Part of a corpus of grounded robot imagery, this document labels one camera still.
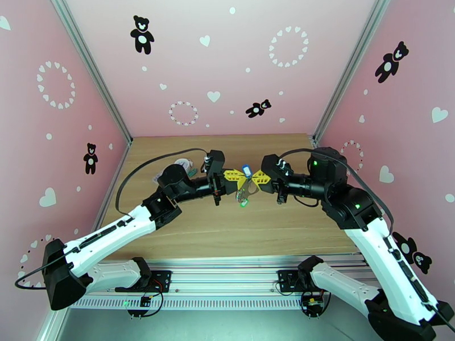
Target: pink wall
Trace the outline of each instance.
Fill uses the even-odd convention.
[[[91,230],[126,142],[49,0],[2,2],[0,47],[0,338],[34,340],[46,292],[13,283],[42,263],[48,241]],[[88,142],[98,156],[89,175]]]
[[[427,275],[414,264],[416,273],[453,307],[454,6],[454,0],[392,0],[321,143],[343,150],[384,199],[395,230],[432,259]],[[400,41],[409,54],[396,75],[379,83],[375,71]]]
[[[374,0],[67,2],[132,135],[170,136],[312,133]]]

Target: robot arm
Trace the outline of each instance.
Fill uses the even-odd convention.
[[[454,315],[452,308],[425,288],[392,239],[372,197],[347,184],[346,158],[332,148],[318,148],[307,162],[309,175],[294,174],[277,155],[265,156],[262,172],[271,177],[261,189],[321,201],[322,209],[362,252],[381,289],[341,274],[316,256],[299,265],[299,279],[308,290],[324,289],[359,310],[384,340],[433,340],[432,328]]]
[[[224,179],[224,162],[221,151],[210,151],[205,158],[206,177],[193,180],[181,165],[170,165],[159,177],[157,191],[129,214],[82,238],[65,244],[56,239],[47,244],[43,265],[48,266],[43,269],[43,277],[51,309],[63,309],[86,293],[107,288],[147,287],[151,273],[143,258],[125,263],[99,262],[173,221],[181,214],[179,202],[213,196],[219,205],[222,195],[237,190],[235,182]]]

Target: wooden surface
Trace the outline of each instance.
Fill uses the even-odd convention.
[[[165,138],[135,138],[119,181],[139,164],[165,153],[200,147],[206,151],[222,150],[225,168],[241,170],[248,164],[253,172],[260,169],[264,155],[280,155],[289,149],[307,147],[306,135],[233,135]],[[200,167],[202,152],[183,157]],[[289,155],[286,160],[296,173],[308,173],[309,155]],[[120,207],[130,211],[158,187],[152,178],[180,156],[160,160],[140,170],[123,190]],[[103,226],[121,215],[111,200]],[[152,234],[143,236],[113,253],[107,259],[171,259],[224,256],[308,255],[352,253],[356,248],[334,221],[318,208],[308,208],[289,197],[287,204],[277,205],[276,194],[259,192],[250,204],[241,208],[235,194],[223,196],[219,206],[212,197],[180,204],[182,214]]]

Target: teddy bear decal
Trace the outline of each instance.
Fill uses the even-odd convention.
[[[270,107],[272,107],[272,105],[268,99],[265,99],[262,103],[254,102],[253,106],[248,108],[245,113],[248,114],[248,118],[254,118],[257,115],[263,115],[264,111]]]
[[[395,73],[398,71],[399,61],[406,57],[408,54],[408,48],[404,42],[401,41],[393,53],[387,53],[384,55],[384,62],[379,66],[374,74],[376,77],[379,76],[378,82],[384,82],[390,76],[390,74],[395,75]]]
[[[95,149],[95,144],[87,143],[87,154],[84,156],[86,174],[95,174],[96,163],[98,162],[98,156],[95,154]]]
[[[428,269],[433,261],[427,255],[417,251],[417,245],[414,239],[408,238],[406,240],[397,232],[393,232],[392,236],[395,238],[396,245],[400,248],[408,263],[416,264],[425,275],[428,274]]]
[[[136,24],[136,29],[133,29],[131,32],[131,37],[135,38],[136,51],[139,53],[144,49],[145,54],[150,54],[152,51],[151,42],[155,42],[153,35],[148,31],[149,21],[147,18],[134,16],[134,22]]]

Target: yellow object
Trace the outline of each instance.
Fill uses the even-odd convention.
[[[240,188],[243,186],[243,184],[246,181],[245,174],[236,169],[225,170],[224,177],[228,181],[236,181],[237,190],[240,190]],[[268,175],[266,175],[264,172],[262,172],[261,170],[259,170],[253,174],[251,180],[257,187],[259,187],[261,184],[268,183],[270,181],[270,177]]]

